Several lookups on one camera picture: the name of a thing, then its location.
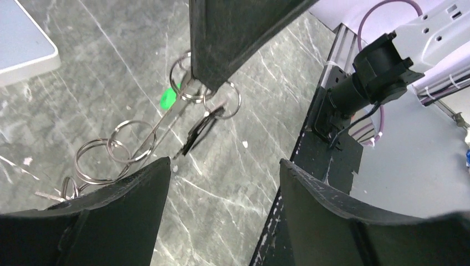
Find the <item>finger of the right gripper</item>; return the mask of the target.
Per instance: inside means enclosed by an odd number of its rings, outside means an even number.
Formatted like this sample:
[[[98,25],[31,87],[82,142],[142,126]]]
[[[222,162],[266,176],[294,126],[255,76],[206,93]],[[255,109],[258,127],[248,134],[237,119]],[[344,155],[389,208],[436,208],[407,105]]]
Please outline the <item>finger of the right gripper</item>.
[[[217,91],[315,0],[191,0],[191,70]]]

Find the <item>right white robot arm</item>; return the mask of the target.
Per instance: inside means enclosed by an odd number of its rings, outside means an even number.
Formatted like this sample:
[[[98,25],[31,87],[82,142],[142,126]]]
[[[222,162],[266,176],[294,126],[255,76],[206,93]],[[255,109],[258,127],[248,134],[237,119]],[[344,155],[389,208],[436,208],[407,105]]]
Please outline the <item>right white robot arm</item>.
[[[313,1],[191,1],[193,76],[216,92],[254,53]],[[401,97],[406,86],[469,41],[469,2],[442,1],[370,42],[354,72],[330,90],[335,108],[352,113]]]

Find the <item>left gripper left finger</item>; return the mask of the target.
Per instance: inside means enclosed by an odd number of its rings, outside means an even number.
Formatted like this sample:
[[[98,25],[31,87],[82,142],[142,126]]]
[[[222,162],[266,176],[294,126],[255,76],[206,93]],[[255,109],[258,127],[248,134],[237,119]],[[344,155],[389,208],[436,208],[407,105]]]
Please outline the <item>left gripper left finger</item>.
[[[168,157],[44,210],[1,215],[2,265],[150,265],[171,178]]]

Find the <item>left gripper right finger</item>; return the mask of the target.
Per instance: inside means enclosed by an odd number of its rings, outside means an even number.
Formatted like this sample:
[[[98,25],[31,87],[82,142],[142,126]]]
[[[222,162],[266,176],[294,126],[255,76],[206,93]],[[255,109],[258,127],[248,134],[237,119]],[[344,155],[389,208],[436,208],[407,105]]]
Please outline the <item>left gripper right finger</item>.
[[[296,265],[468,265],[469,212],[418,218],[387,211],[280,161]]]

